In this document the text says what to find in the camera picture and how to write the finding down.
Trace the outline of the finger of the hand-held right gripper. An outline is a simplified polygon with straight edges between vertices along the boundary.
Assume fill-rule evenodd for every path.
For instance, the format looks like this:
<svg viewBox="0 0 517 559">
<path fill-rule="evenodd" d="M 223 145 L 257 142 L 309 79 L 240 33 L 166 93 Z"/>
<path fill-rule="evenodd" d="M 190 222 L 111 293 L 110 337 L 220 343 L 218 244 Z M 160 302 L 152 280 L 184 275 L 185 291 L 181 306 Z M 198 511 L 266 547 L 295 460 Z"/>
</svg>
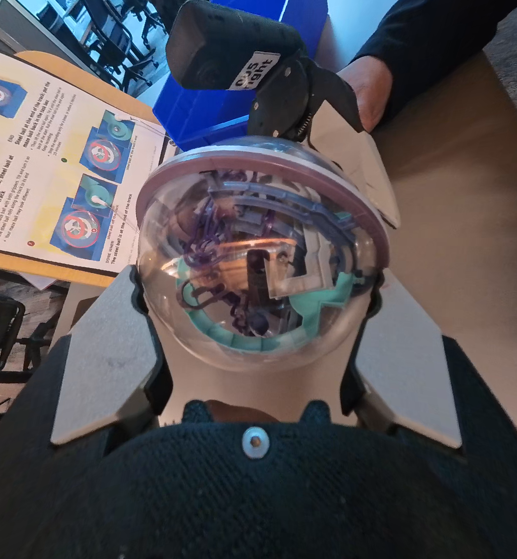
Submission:
<svg viewBox="0 0 517 559">
<path fill-rule="evenodd" d="M 400 227 L 393 186 L 368 132 L 357 132 L 330 103 L 323 102 L 311 120 L 309 140 L 320 154 L 339 165 L 390 226 Z"/>
</svg>

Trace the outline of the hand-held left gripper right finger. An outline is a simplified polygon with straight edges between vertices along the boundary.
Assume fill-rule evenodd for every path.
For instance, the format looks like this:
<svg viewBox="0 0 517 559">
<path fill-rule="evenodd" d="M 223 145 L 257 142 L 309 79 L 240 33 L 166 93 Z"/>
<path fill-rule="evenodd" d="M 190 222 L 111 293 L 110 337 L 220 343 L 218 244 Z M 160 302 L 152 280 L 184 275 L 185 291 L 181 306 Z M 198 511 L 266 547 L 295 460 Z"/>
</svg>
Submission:
<svg viewBox="0 0 517 559">
<path fill-rule="evenodd" d="M 370 292 L 339 404 L 369 429 L 405 428 L 452 449 L 462 445 L 442 332 L 390 270 Z"/>
</svg>

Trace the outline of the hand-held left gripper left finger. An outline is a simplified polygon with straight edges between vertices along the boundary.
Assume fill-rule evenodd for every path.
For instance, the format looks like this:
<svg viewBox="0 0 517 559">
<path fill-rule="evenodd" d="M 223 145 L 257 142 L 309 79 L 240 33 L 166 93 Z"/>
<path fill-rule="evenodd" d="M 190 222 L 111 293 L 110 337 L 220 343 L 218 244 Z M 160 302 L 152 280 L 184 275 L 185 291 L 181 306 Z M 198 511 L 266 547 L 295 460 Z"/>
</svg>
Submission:
<svg viewBox="0 0 517 559">
<path fill-rule="evenodd" d="M 157 427 L 172 389 L 136 266 L 126 266 L 70 330 L 51 443 Z"/>
</svg>

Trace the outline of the clear plastic maze ball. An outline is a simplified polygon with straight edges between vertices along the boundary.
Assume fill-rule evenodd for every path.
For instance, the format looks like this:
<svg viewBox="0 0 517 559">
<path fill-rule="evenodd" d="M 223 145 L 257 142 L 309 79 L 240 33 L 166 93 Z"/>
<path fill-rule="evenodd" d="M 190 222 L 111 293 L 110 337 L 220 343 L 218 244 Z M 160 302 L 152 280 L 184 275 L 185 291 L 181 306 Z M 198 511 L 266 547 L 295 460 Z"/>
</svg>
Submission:
<svg viewBox="0 0 517 559">
<path fill-rule="evenodd" d="M 338 164 L 248 136 L 180 153 L 136 201 L 152 317 L 242 371 L 308 365 L 355 337 L 389 263 L 384 218 Z"/>
</svg>

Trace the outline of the person's right hand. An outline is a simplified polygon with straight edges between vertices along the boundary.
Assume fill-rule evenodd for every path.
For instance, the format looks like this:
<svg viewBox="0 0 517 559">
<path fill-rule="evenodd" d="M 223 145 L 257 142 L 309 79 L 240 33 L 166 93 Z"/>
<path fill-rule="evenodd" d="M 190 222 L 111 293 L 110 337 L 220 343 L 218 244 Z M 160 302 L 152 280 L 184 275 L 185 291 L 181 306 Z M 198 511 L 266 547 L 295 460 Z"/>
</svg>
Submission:
<svg viewBox="0 0 517 559">
<path fill-rule="evenodd" d="M 373 56 L 362 56 L 337 73 L 353 89 L 360 121 L 371 133 L 381 122 L 393 86 L 387 65 Z"/>
</svg>

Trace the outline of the blue plastic box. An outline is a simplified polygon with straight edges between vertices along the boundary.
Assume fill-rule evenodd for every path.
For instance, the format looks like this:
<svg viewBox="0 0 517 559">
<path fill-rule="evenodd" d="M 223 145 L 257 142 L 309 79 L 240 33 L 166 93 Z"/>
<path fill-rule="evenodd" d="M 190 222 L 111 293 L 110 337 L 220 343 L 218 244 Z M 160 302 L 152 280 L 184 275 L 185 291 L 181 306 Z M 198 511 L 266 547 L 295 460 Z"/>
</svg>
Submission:
<svg viewBox="0 0 517 559">
<path fill-rule="evenodd" d="M 294 27 L 313 58 L 328 17 L 328 1 L 212 1 Z M 247 133 L 255 91 L 192 91 L 170 75 L 153 114 L 181 150 L 209 145 Z"/>
</svg>

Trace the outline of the white paper sheet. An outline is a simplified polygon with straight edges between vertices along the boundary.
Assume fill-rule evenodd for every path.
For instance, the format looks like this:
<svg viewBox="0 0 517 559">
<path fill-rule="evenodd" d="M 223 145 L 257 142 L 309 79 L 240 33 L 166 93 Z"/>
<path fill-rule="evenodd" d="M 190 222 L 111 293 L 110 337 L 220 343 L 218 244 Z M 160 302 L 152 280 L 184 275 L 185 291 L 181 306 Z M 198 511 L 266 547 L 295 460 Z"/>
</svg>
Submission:
<svg viewBox="0 0 517 559">
<path fill-rule="evenodd" d="M 34 288 L 36 288 L 39 291 L 48 289 L 49 287 L 51 287 L 54 283 L 56 283 L 58 281 L 55 278 L 49 278 L 49 277 L 39 276 L 39 275 L 32 275 L 32 274 L 28 274 L 28 273 L 24 273 L 24 272 L 18 272 L 17 274 L 19 276 L 21 276 L 28 284 L 30 284 L 31 286 L 33 286 Z"/>
</svg>

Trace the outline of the black office chair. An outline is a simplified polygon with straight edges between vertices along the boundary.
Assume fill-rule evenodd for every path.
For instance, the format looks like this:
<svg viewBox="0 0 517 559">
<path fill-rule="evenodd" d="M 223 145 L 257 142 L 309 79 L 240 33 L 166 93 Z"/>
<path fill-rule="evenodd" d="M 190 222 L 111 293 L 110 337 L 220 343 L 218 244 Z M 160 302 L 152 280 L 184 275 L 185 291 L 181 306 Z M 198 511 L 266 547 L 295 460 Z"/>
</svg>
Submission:
<svg viewBox="0 0 517 559">
<path fill-rule="evenodd" d="M 88 54 L 98 54 L 94 65 L 100 77 L 125 93 L 128 93 L 132 80 L 151 86 L 153 82 L 143 76 L 142 70 L 149 64 L 158 66 L 153 58 L 155 48 L 148 48 L 147 54 L 143 54 L 134 44 L 133 36 L 123 24 L 118 11 L 108 1 L 80 3 L 89 15 L 89 31 L 96 37 L 84 49 Z"/>
<path fill-rule="evenodd" d="M 0 295 L 0 421 L 45 361 L 60 315 L 58 309 L 22 335 L 24 303 Z"/>
</svg>

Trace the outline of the wooden clipboard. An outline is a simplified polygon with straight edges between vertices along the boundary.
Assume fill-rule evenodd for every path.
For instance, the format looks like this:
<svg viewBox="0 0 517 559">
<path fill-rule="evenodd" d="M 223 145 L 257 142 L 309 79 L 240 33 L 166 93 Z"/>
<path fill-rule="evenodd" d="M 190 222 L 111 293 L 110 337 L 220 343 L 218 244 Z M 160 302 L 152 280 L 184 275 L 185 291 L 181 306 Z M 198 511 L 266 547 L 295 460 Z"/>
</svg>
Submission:
<svg viewBox="0 0 517 559">
<path fill-rule="evenodd" d="M 24 64 L 38 68 L 46 74 L 67 82 L 119 111 L 151 122 L 157 125 L 161 131 L 164 131 L 150 106 L 56 55 L 38 51 L 24 51 L 9 55 L 0 51 L 0 56 L 4 57 L 5 65 L 7 65 L 7 60 L 10 59 L 21 60 Z M 108 276 L 100 271 L 65 268 L 59 264 L 38 262 L 5 253 L 0 253 L 0 270 L 14 274 L 29 273 L 59 281 L 101 287 L 103 289 L 107 288 L 116 276 L 115 273 Z"/>
</svg>

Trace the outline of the printed instruction sheet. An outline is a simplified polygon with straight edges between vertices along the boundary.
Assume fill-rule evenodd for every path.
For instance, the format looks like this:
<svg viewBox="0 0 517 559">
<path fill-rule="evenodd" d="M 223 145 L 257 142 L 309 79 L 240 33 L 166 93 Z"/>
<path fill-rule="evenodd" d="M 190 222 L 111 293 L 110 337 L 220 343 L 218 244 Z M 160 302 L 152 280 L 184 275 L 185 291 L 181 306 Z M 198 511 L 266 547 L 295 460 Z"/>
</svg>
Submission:
<svg viewBox="0 0 517 559">
<path fill-rule="evenodd" d="M 136 201 L 165 138 L 0 53 L 0 253 L 106 275 L 135 264 Z"/>
</svg>

